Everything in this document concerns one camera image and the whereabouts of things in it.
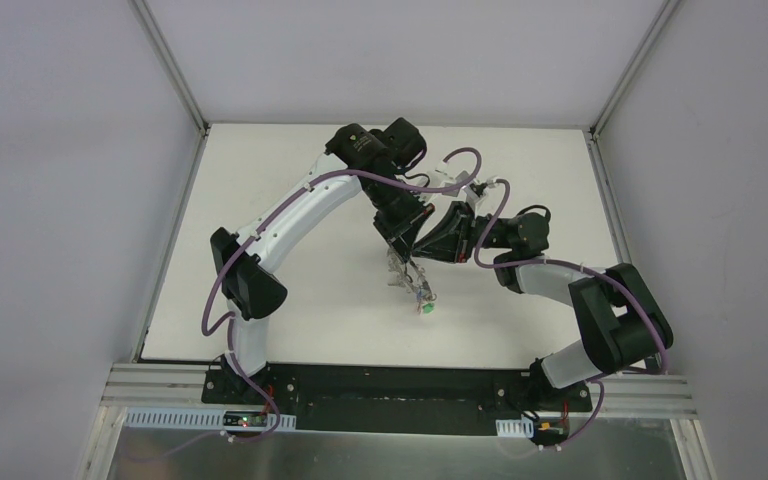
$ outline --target black mounting plate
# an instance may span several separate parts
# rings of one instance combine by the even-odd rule
[[[592,409],[583,383],[528,404],[525,369],[268,364],[253,380],[272,387],[278,408],[296,416],[299,430],[492,436],[497,419],[517,419],[523,410],[560,412],[564,401],[571,412]],[[263,399],[223,359],[207,372],[202,402],[261,405]]]

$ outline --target white wall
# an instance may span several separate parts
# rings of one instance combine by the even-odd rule
[[[75,474],[195,141],[127,2],[0,1],[0,479]]]
[[[662,0],[150,0],[214,122],[592,125]]]
[[[720,478],[768,478],[768,2],[684,2],[603,156]]]

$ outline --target robotic arm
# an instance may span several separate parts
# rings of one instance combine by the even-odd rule
[[[452,154],[467,150],[478,159],[476,170],[459,182],[441,188],[401,182],[398,177],[416,165],[425,149],[419,131],[402,118],[384,131],[347,125],[326,143],[325,153],[296,188],[256,222],[234,233],[220,228],[213,234],[210,242],[222,280],[221,291],[238,319],[229,333],[243,369],[238,373],[251,375],[266,364],[268,318],[287,296],[287,289],[274,272],[286,254],[328,213],[361,190],[377,210],[373,226],[402,265],[412,263],[412,257],[464,263],[477,248],[500,248],[505,252],[494,259],[493,268],[501,286],[520,294],[542,295],[574,308],[582,338],[531,365],[533,387],[529,396],[534,400],[550,397],[577,382],[617,372],[657,353],[646,324],[655,326],[664,347],[672,344],[672,331],[633,266],[620,264],[603,270],[601,276],[610,277],[631,292],[643,306],[647,321],[640,318],[637,308],[631,308],[627,296],[618,292],[613,283],[551,264],[552,260],[542,256],[549,246],[551,219],[545,207],[528,207],[496,222],[490,216],[477,217],[474,200],[480,199],[491,184],[473,182],[481,163],[473,149]],[[440,224],[417,240],[434,206],[416,192],[461,190],[471,200],[453,202]],[[529,264],[505,266],[518,261]],[[615,309],[622,308],[627,312],[615,314]]]

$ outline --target white surface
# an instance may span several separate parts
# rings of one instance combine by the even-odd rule
[[[590,126],[661,2],[149,4],[210,121]]]
[[[201,311],[215,278],[208,239],[236,229],[283,196],[324,149],[336,126],[216,125],[210,133],[143,350],[144,358],[211,360],[225,331],[203,338]],[[581,132],[420,127],[429,154],[419,170],[446,153],[474,146],[482,176],[513,184],[506,214],[533,203],[552,209],[551,248],[588,265],[616,263],[602,203]],[[451,171],[471,169],[464,154]],[[484,205],[496,208],[496,189]],[[445,213],[438,197],[430,229]],[[410,294],[387,286],[386,244],[372,226],[365,195],[346,202],[287,256],[276,276],[289,290],[271,317],[270,361],[371,365],[524,367],[578,338],[570,307],[516,295],[472,263],[421,261],[436,309],[419,316]],[[485,252],[486,258],[494,255]],[[213,317],[225,311],[218,299]]]
[[[602,139],[719,478],[768,478],[768,2],[684,2]]]
[[[196,135],[128,3],[0,1],[0,479],[78,473]]]

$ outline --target white table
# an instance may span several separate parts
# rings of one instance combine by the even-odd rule
[[[214,125],[192,188],[142,352],[144,359],[211,360],[225,350],[224,328],[199,329],[215,270],[210,235],[236,230],[266,210],[302,176],[338,126]],[[484,157],[479,178],[499,175],[513,185],[512,216],[541,203],[552,210],[554,258],[590,266],[617,263],[602,202],[580,131],[420,127],[429,145],[416,171],[449,151],[474,146]],[[469,154],[450,162],[471,170]],[[501,188],[480,214],[495,210]],[[438,197],[427,231],[445,213]],[[420,260],[437,294],[436,308],[416,313],[412,295],[387,286],[387,246],[372,226],[375,211],[361,193],[328,216],[276,272],[288,288],[272,315],[271,362],[522,368],[577,340],[572,309],[516,295],[492,271]],[[492,259],[494,251],[484,251]],[[226,311],[219,295],[213,317]]]

